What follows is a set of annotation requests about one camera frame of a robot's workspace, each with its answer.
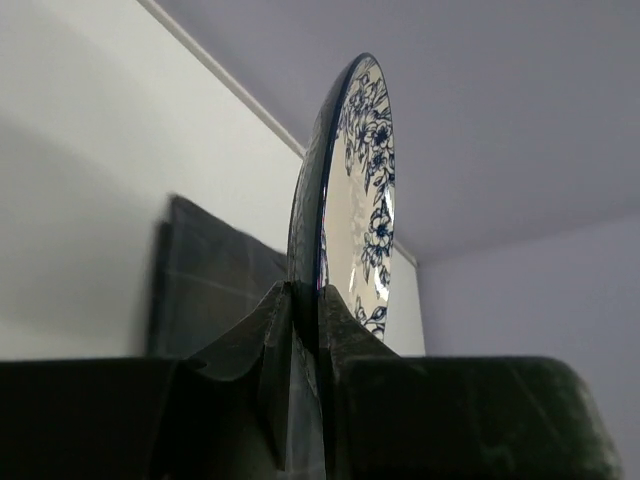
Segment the blue floral plate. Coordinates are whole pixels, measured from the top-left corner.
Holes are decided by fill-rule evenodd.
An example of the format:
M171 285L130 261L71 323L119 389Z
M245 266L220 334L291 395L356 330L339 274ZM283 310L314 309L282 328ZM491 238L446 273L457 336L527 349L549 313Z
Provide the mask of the blue floral plate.
M385 335L394 253L395 145L382 68L362 53L319 110L298 176L287 278L305 309L298 330L317 337L316 299L331 285L351 317Z

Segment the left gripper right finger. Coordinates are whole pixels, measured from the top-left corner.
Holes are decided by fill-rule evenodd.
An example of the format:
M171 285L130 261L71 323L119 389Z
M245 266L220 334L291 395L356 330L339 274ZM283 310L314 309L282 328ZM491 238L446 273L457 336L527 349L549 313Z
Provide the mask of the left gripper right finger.
M317 310L326 474L329 479L361 479L357 442L367 432L367 407L357 369L399 356L355 320L335 286L320 289Z

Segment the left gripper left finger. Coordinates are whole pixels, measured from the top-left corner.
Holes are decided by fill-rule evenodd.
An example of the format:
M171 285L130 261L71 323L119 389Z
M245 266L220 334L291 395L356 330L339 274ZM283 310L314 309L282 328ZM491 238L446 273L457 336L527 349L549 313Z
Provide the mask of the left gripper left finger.
M280 281L238 324L186 362L183 472L284 468L291 354L291 289Z

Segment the dark checked cloth napkin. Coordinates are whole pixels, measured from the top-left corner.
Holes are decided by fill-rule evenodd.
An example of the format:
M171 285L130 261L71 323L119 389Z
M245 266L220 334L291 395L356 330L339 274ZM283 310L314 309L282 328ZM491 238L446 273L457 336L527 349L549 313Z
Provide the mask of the dark checked cloth napkin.
M157 225L145 353L188 357L251 313L286 277L286 255L185 197Z

